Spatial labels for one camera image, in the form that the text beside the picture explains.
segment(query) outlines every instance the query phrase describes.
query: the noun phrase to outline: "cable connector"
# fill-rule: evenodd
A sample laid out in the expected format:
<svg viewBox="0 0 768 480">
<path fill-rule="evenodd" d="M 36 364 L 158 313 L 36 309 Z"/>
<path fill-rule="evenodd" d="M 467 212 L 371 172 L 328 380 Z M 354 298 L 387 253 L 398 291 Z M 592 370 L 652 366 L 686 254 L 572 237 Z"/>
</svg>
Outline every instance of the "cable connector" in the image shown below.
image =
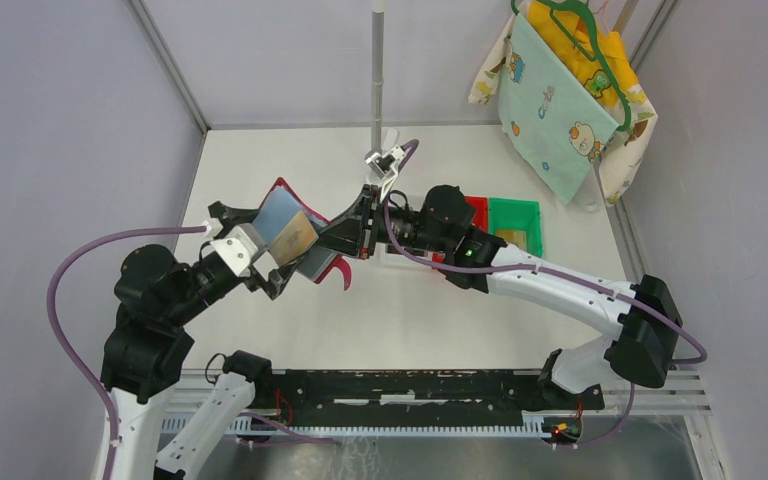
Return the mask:
<svg viewBox="0 0 768 480">
<path fill-rule="evenodd" d="M 209 218 L 201 222 L 201 226 L 205 228 L 204 236 L 207 238 L 213 238 L 222 231 L 222 224 L 218 218 Z"/>
</svg>

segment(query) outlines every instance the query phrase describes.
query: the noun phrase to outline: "green basket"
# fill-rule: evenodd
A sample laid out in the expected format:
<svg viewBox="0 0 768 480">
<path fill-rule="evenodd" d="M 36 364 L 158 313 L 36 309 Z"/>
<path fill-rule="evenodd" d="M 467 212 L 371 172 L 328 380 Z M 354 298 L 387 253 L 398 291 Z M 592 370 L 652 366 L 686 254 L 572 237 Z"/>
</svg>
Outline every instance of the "green basket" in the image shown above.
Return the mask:
<svg viewBox="0 0 768 480">
<path fill-rule="evenodd" d="M 489 198 L 487 200 L 487 233 L 497 230 L 521 230 L 525 232 L 526 250 L 532 255 L 543 256 L 543 233 L 540 230 L 540 204 L 526 200 Z"/>
</svg>

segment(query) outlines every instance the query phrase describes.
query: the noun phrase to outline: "clothes hanger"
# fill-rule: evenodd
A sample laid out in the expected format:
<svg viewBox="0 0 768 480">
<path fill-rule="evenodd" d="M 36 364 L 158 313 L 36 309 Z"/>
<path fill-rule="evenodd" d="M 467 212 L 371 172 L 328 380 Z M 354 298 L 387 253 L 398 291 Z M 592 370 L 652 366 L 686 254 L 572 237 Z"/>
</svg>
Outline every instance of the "clothes hanger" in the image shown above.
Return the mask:
<svg viewBox="0 0 768 480">
<path fill-rule="evenodd" d="M 631 106 L 628 103 L 628 98 L 626 98 L 625 93 L 620 88 L 620 84 L 617 82 L 617 78 L 614 76 L 614 72 L 611 71 L 611 67 L 608 66 L 608 62 L 605 60 L 605 56 L 602 55 L 602 51 L 599 49 L 599 28 L 596 26 L 596 19 L 593 18 L 593 12 L 590 11 L 590 7 L 587 6 L 587 4 L 580 2 L 579 0 L 565 0 L 563 2 L 554 2 L 552 0 L 535 1 L 549 7 L 549 16 L 552 18 L 558 28 L 564 32 L 564 35 L 567 36 L 573 45 L 575 45 L 575 47 L 589 61 L 599 62 L 599 65 L 602 67 L 602 71 L 605 72 L 605 75 L 608 77 L 608 80 L 614 87 L 614 91 L 617 92 L 617 96 L 619 97 L 620 103 L 622 103 L 623 106 L 623 112 L 625 113 L 625 121 L 622 125 L 617 127 L 617 130 L 621 132 L 627 132 L 631 126 Z M 513 10 L 514 15 L 519 15 L 519 9 L 516 6 L 516 0 L 511 0 L 511 10 Z M 593 47 L 592 54 L 587 51 L 587 49 L 584 48 L 584 46 L 575 39 L 573 34 L 571 34 L 569 30 L 564 27 L 561 21 L 558 20 L 558 17 L 555 16 L 555 10 L 561 12 L 573 12 L 574 14 L 578 15 L 578 18 L 580 18 L 581 21 L 584 22 L 584 26 L 587 28 L 587 34 L 590 37 L 590 45 Z"/>
</svg>

